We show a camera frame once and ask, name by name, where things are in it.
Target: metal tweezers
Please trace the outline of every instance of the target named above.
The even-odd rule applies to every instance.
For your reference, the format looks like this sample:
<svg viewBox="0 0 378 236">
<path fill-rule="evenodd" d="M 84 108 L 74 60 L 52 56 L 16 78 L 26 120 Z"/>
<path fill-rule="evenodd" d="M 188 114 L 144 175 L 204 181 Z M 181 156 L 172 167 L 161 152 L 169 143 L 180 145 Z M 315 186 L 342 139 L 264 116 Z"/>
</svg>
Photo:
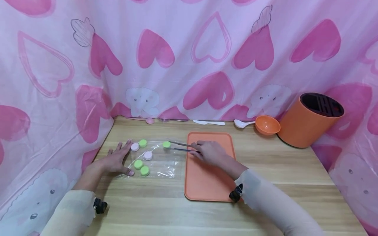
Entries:
<svg viewBox="0 0 378 236">
<path fill-rule="evenodd" d="M 188 144 L 184 144 L 184 143 L 178 143 L 178 142 L 173 142 L 173 141 L 169 141 L 169 142 L 170 142 L 170 143 L 177 144 L 177 145 L 185 146 L 185 147 L 191 147 L 191 148 L 194 148 L 192 145 L 188 145 Z M 177 150 L 177 151 L 185 151 L 185 152 L 196 151 L 196 152 L 200 153 L 200 152 L 197 151 L 197 150 L 189 150 L 189 149 L 181 149 L 181 148 L 167 148 L 167 149 Z"/>
</svg>

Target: orange cutting board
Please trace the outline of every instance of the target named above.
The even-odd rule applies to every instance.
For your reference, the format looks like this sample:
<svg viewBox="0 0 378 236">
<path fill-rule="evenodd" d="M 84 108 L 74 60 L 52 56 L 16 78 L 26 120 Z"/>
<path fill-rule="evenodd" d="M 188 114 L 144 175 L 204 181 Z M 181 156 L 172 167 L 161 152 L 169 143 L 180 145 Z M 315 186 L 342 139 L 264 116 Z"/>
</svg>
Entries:
<svg viewBox="0 0 378 236">
<path fill-rule="evenodd" d="M 199 140 L 218 142 L 227 154 L 236 160 L 232 138 L 228 133 L 190 132 L 188 134 L 189 145 Z M 232 202 L 229 194 L 234 189 L 235 182 L 223 170 L 187 153 L 184 188 L 186 198 L 193 201 Z"/>
</svg>

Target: white spoon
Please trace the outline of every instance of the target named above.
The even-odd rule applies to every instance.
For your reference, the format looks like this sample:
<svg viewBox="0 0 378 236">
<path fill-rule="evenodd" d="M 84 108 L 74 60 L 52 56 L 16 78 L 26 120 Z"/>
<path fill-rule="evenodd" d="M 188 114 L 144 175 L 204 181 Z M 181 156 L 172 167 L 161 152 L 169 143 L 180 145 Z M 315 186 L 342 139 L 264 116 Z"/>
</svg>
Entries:
<svg viewBox="0 0 378 236">
<path fill-rule="evenodd" d="M 244 129 L 247 125 L 254 124 L 255 122 L 256 121 L 243 122 L 241 120 L 234 120 L 234 124 L 236 125 L 236 127 L 241 128 L 241 129 Z"/>
</svg>

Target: hand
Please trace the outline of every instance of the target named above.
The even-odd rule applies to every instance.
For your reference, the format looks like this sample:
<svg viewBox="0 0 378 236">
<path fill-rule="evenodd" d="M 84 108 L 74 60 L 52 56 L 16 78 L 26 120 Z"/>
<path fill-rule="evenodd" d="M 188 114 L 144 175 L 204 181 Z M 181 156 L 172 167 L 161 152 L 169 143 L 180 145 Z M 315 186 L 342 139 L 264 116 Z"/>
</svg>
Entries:
<svg viewBox="0 0 378 236">
<path fill-rule="evenodd" d="M 130 151 L 131 140 L 129 139 L 125 145 L 122 147 L 122 142 L 119 142 L 117 148 L 113 152 L 112 149 L 109 149 L 108 155 L 98 161 L 95 161 L 92 164 L 101 165 L 103 171 L 105 172 L 121 172 L 128 176 L 133 176 L 134 171 L 123 166 L 123 159 Z"/>
<path fill-rule="evenodd" d="M 191 151 L 190 154 L 210 165 L 223 168 L 228 162 L 234 160 L 227 155 L 225 149 L 218 142 L 198 141 L 197 143 L 192 143 L 192 146 L 201 153 Z"/>
</svg>

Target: small orange bowl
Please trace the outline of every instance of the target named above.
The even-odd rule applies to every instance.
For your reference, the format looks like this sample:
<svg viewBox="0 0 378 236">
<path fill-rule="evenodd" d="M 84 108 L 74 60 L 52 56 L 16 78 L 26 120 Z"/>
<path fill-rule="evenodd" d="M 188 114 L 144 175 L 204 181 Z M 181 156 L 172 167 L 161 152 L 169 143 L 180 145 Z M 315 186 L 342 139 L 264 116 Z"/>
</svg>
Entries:
<svg viewBox="0 0 378 236">
<path fill-rule="evenodd" d="M 281 130 L 280 123 L 271 116 L 258 116 L 255 127 L 263 135 L 273 135 Z"/>
</svg>

